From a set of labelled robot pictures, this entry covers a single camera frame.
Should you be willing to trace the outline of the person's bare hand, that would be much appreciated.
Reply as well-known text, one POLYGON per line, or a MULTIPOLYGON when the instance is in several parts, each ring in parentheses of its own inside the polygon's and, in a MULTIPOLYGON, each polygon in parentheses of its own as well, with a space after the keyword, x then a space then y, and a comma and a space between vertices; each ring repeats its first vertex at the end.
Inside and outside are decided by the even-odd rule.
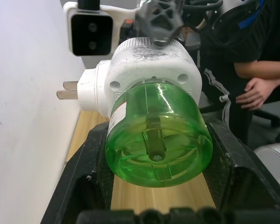
POLYGON ((279 84, 276 80, 253 78, 247 83, 245 93, 236 97, 236 103, 242 109, 257 110, 279 84))

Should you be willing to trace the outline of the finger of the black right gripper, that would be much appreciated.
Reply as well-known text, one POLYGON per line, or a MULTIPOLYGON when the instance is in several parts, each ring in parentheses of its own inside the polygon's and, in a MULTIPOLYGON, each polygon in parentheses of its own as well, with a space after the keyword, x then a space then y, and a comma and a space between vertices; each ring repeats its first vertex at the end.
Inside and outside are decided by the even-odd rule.
POLYGON ((135 13, 142 34, 156 46, 165 46, 182 31, 183 0, 143 0, 135 13))

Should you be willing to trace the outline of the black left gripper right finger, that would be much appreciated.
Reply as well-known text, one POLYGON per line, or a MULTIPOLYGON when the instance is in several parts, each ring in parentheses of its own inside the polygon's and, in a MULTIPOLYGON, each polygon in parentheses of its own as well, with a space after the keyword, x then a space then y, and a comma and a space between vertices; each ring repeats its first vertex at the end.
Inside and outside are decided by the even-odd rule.
POLYGON ((203 176, 219 210, 280 209, 280 185, 257 155, 227 125, 205 119, 213 155, 203 176))

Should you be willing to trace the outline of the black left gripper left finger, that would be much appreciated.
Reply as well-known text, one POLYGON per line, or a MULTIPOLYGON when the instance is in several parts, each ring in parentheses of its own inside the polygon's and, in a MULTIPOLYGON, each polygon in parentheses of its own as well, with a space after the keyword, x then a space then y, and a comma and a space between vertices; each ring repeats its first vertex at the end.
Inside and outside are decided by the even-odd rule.
POLYGON ((108 125, 92 128, 67 162, 41 223, 74 224, 84 210, 111 208, 114 173, 105 157, 108 125))

